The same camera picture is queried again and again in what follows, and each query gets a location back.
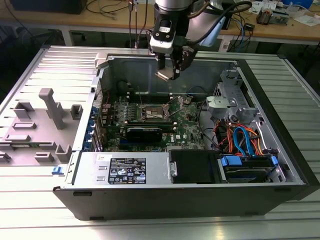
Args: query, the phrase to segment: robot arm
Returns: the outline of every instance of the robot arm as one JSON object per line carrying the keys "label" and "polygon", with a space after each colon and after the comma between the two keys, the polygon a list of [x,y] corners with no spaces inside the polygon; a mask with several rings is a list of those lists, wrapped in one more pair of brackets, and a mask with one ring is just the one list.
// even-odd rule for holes
{"label": "robot arm", "polygon": [[[155,54],[158,62],[156,73],[158,77],[165,81],[177,79],[180,72],[187,69],[194,60],[198,52],[197,44],[205,40],[214,30],[216,34],[211,38],[217,38],[227,12],[240,5],[249,5],[248,8],[252,6],[251,2],[244,1],[228,7],[207,33],[199,36],[198,40],[188,40],[186,36],[190,31],[190,20],[198,18],[207,8],[219,5],[219,1],[221,2],[221,0],[155,0],[156,20],[154,28],[147,30],[147,38],[149,49]],[[172,68],[166,66],[166,55],[170,56]]]}

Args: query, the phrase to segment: side panel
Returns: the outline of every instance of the side panel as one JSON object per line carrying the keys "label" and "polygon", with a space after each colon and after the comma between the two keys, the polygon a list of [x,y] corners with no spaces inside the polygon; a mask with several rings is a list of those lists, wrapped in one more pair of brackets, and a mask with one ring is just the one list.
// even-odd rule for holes
{"label": "side panel", "polygon": [[264,215],[302,190],[288,187],[60,190],[54,194],[79,220]]}

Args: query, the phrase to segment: table leg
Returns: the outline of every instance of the table leg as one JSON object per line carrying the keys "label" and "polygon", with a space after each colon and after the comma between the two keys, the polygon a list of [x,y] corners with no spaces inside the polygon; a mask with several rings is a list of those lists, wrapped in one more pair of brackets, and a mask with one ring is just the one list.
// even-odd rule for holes
{"label": "table leg", "polygon": [[233,35],[223,35],[220,43],[219,52],[226,52],[229,48],[231,40],[234,39]]}
{"label": "table leg", "polygon": [[71,31],[68,28],[60,29],[63,35],[64,43],[66,46],[74,46],[74,40],[72,38]]}
{"label": "table leg", "polygon": [[106,46],[107,42],[106,42],[106,33],[105,32],[101,32],[101,40],[102,40],[102,45]]}

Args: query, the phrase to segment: blue latch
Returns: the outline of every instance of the blue latch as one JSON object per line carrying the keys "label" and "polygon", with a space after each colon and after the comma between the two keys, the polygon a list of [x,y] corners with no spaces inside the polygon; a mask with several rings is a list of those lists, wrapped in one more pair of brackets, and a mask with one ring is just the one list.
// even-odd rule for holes
{"label": "blue latch", "polygon": [[55,166],[52,170],[52,175],[63,175],[63,167],[61,166]]}
{"label": "blue latch", "polygon": [[271,160],[272,160],[272,162],[273,162],[273,164],[275,165],[275,166],[277,166],[278,165],[278,159],[276,158],[276,156],[272,156],[271,157]]}
{"label": "blue latch", "polygon": [[227,165],[242,165],[241,158],[239,156],[224,156],[221,158],[222,166]]}

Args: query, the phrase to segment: warning label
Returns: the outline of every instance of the warning label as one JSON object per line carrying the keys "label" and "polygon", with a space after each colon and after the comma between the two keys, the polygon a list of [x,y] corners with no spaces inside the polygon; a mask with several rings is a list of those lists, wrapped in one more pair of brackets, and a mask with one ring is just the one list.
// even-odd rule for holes
{"label": "warning label", "polygon": [[109,184],[146,184],[145,158],[111,158]]}

